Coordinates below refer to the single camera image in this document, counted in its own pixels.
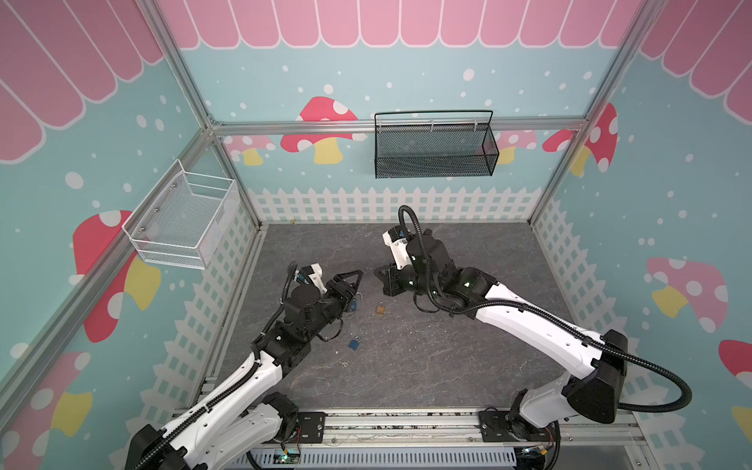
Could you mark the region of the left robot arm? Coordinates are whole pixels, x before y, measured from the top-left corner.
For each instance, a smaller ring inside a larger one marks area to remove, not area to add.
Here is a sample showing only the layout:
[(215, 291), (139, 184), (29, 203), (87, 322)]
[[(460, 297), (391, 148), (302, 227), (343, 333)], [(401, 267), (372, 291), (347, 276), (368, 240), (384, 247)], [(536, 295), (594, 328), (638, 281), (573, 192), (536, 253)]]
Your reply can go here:
[(131, 439), (128, 469), (222, 469), (256, 446), (285, 440), (297, 407), (272, 389), (341, 321), (358, 295), (361, 270), (321, 282), (313, 266), (290, 264), (279, 306), (251, 343), (246, 360), (209, 395), (162, 428)]

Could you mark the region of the black mesh wall basket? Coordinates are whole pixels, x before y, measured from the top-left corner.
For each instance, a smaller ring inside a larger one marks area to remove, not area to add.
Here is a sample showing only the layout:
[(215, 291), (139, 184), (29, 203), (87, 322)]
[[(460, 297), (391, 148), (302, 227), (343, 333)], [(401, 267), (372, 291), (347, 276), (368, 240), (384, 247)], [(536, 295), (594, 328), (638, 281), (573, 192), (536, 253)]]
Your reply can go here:
[(378, 179), (491, 176), (499, 159), (494, 113), (391, 111), (374, 115)]

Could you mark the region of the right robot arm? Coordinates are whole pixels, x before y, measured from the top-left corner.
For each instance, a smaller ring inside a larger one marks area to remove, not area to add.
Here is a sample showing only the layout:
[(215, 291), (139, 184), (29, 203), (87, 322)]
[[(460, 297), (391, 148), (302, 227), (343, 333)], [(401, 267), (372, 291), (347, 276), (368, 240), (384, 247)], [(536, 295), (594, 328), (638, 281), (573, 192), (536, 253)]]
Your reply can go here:
[[(395, 226), (384, 232), (383, 242), (394, 259), (375, 272), (385, 295), (424, 296), (429, 313), (467, 316), (501, 329), (563, 368), (559, 378), (518, 393), (507, 415), (514, 433), (523, 435), (574, 416), (611, 424), (620, 410), (668, 413), (691, 402), (689, 384), (670, 370), (629, 354), (623, 334), (583, 329), (527, 302), (482, 270), (458, 268), (444, 244), (429, 232), (417, 235)], [(621, 397), (630, 365), (671, 381), (679, 388), (679, 397), (664, 405), (624, 403)]]

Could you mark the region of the white mesh wall basket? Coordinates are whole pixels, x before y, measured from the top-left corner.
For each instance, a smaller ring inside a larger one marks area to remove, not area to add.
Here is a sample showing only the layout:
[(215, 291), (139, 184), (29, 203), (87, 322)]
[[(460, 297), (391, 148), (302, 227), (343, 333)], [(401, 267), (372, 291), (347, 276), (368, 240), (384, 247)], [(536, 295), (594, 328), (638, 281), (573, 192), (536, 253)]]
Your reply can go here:
[(235, 180), (188, 172), (175, 161), (123, 232), (146, 264), (204, 270), (239, 207)]

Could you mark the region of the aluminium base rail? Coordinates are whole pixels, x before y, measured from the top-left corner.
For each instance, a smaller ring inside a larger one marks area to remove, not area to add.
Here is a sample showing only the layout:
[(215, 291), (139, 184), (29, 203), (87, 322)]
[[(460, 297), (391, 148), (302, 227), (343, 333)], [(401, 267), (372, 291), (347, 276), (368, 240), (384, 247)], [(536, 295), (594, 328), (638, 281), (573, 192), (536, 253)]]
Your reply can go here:
[(612, 424), (583, 417), (562, 420), (550, 428), (512, 432), (506, 410), (472, 409), (323, 409), (301, 411), (286, 448), (297, 447), (461, 447), (549, 446), (560, 436), (562, 446), (630, 447), (645, 443), (636, 419), (619, 413)]

